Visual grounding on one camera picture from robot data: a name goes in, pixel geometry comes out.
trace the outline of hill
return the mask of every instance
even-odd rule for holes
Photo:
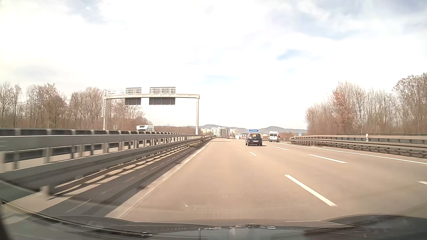
[[[213,128],[213,127],[226,127],[226,128],[229,128],[229,129],[238,129],[239,132],[241,132],[241,133],[248,133],[249,132],[249,130],[246,129],[246,128],[219,126],[219,125],[215,125],[215,124],[206,124],[206,125],[203,125],[203,126],[199,126],[199,128],[201,128],[201,129],[210,129],[210,128]],[[269,131],[307,133],[307,130],[305,130],[305,129],[285,129],[285,128],[276,127],[276,126],[270,126],[270,127],[262,128],[262,129],[258,129],[258,130],[260,130],[260,133],[269,133]]]

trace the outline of sky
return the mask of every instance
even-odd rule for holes
[[[199,124],[306,129],[338,81],[388,91],[427,72],[425,0],[1,0],[0,81],[69,95],[176,87]],[[196,123],[196,101],[149,106]]]

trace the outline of highway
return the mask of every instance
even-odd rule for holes
[[[426,159],[217,138],[109,172],[35,210],[138,222],[317,221],[351,214],[427,217],[426,200]]]

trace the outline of metal guardrail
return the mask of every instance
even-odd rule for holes
[[[316,144],[427,158],[427,136],[414,135],[310,135],[290,138],[295,144]]]
[[[173,134],[173,135],[183,135],[182,133],[171,133],[171,132],[144,132],[144,131],[120,131],[120,130],[86,130],[86,129],[13,129],[13,128],[0,128],[0,137],[5,136],[34,136],[38,138],[38,136],[60,136],[66,135],[66,138],[69,138],[72,135],[75,138],[77,135],[164,135],[164,134]],[[39,140],[31,140],[31,142],[37,143]],[[91,152],[100,150],[102,148],[101,144],[94,144],[91,146],[90,144],[79,143],[79,145],[83,144],[83,152]],[[124,146],[130,146],[133,142],[125,141]],[[39,143],[42,146],[30,146],[24,145],[24,143],[16,144],[16,146],[21,145],[20,149],[16,149],[14,147],[7,147],[4,144],[0,144],[0,151],[7,151],[5,155],[5,159],[2,161],[0,159],[0,163],[10,163],[16,161],[24,161],[34,158],[42,158],[44,156],[42,148],[51,147],[51,156],[65,155],[71,154],[71,158],[73,158],[73,153],[78,152],[77,146],[72,148],[72,145],[66,144],[57,144],[56,146],[43,146],[43,143]],[[109,142],[108,148],[117,148],[118,142]]]
[[[335,135],[365,135],[366,133],[337,133]],[[370,133],[371,135],[380,135],[380,136],[425,136],[427,133]]]
[[[40,165],[3,171],[0,179],[13,182],[23,187],[48,189],[67,183],[72,179],[87,176],[106,168],[128,163],[137,159],[163,153],[168,150],[180,148],[189,144],[211,139],[210,135],[190,134],[155,134],[155,135],[42,135],[42,136],[6,136],[0,137],[0,167],[7,164],[5,155],[7,151],[16,154],[25,149],[37,148],[42,150],[44,161]],[[108,144],[118,143],[118,150],[109,151]],[[125,142],[130,143],[125,149]],[[101,153],[94,154],[93,146],[100,144]],[[69,146],[74,149],[77,145],[79,151],[73,152],[74,158],[65,161],[50,162],[51,149],[54,147]],[[91,146],[91,154],[83,156],[85,145]]]

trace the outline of white van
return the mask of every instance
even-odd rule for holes
[[[154,126],[153,125],[137,125],[136,130],[142,131],[142,132],[154,132]]]
[[[280,136],[279,136],[279,132],[278,131],[270,131],[270,134],[268,136],[268,141],[272,142],[280,142]]]

